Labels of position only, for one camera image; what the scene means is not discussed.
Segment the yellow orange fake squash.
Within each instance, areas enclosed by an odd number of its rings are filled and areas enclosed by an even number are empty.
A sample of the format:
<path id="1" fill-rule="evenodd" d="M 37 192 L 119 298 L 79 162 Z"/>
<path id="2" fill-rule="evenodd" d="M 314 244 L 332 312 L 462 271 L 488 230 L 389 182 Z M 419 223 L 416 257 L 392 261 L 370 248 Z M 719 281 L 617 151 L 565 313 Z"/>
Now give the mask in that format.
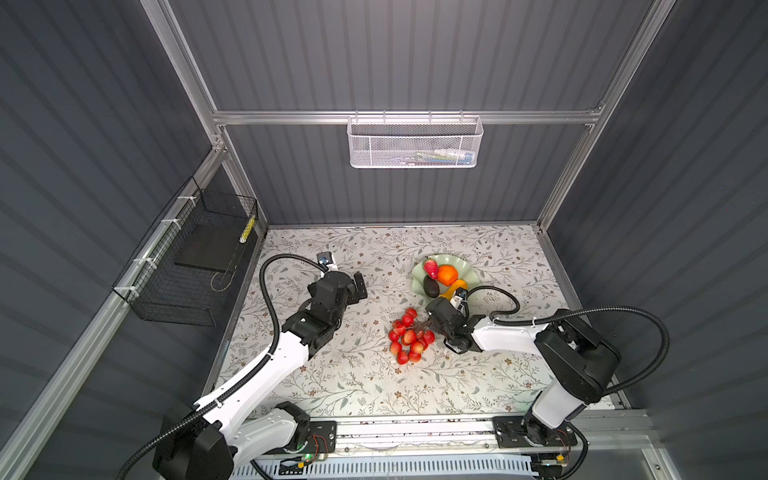
<path id="1" fill-rule="evenodd" d="M 462 290 L 462 291 L 468 290 L 468 284 L 462 279 L 457 279 L 456 281 L 454 281 L 448 287 L 448 289 L 441 294 L 441 297 L 447 300 L 452 300 L 457 295 L 457 292 L 459 290 Z"/>

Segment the large orange fake fruit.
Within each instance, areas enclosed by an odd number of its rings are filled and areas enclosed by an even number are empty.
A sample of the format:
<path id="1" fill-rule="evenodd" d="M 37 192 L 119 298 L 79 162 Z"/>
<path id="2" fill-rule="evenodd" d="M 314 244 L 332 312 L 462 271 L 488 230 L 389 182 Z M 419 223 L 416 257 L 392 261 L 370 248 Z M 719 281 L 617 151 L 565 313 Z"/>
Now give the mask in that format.
<path id="1" fill-rule="evenodd" d="M 459 279 L 458 270 L 449 264 L 439 265 L 437 281 L 446 287 L 450 287 Z"/>

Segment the red fake cherry bunch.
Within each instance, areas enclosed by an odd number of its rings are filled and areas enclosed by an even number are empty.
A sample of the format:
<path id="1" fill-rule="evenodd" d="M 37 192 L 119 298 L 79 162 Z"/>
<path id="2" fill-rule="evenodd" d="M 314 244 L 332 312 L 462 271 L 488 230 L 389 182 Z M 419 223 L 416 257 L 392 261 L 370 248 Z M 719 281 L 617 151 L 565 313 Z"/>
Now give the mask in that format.
<path id="1" fill-rule="evenodd" d="M 387 333 L 389 351 L 399 365 L 418 363 L 424 352 L 436 341 L 436 332 L 419 312 L 408 307 L 392 322 Z"/>

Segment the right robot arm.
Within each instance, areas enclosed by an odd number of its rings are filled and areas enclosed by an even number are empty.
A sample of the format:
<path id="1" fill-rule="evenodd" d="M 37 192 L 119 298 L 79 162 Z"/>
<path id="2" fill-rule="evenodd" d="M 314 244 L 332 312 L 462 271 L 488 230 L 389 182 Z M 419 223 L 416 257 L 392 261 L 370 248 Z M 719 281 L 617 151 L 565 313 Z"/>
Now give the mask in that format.
<path id="1" fill-rule="evenodd" d="M 524 416 L 529 438 L 562 428 L 607 394 L 620 353 L 580 314 L 560 309 L 540 324 L 530 320 L 516 325 L 489 315 L 468 316 L 463 303 L 460 296 L 437 297 L 426 307 L 430 326 L 450 351 L 531 354 L 542 358 L 554 375 Z"/>

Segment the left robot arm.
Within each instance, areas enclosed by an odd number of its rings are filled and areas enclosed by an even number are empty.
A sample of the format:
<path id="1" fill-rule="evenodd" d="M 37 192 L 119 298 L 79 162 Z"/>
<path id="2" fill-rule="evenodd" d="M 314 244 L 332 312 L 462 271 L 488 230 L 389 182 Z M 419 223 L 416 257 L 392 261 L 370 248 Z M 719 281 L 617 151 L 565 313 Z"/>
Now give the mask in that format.
<path id="1" fill-rule="evenodd" d="M 165 479 L 228 479 L 264 453 L 304 444 L 310 417 L 290 402 L 257 420 L 248 417 L 333 339 L 346 308 L 367 296 L 361 273 L 339 271 L 325 273 L 309 292 L 308 308 L 281 324 L 275 346 L 193 407 L 180 405 L 168 412 L 163 425 L 171 433 L 158 443 L 152 460 L 158 474 Z"/>

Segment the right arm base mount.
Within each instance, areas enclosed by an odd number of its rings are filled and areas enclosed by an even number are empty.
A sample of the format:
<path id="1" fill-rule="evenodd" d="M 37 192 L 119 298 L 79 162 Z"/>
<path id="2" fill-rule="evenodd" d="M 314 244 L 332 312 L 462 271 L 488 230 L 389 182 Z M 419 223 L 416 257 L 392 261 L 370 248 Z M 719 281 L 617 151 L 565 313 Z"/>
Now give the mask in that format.
<path id="1" fill-rule="evenodd" d="M 501 415 L 491 419 L 492 430 L 501 448 L 565 447 L 578 444 L 578 437 L 570 427 L 546 427 L 533 417 Z"/>

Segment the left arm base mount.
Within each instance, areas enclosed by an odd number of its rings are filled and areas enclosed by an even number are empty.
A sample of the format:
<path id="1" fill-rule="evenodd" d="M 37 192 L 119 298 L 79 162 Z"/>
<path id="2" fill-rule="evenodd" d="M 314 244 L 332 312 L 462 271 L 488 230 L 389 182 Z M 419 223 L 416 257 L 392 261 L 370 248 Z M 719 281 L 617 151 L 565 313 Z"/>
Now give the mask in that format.
<path id="1" fill-rule="evenodd" d="M 287 446 L 271 449 L 266 455 L 330 454 L 336 450 L 338 423 L 336 421 L 311 420 L 299 433 L 297 441 Z"/>

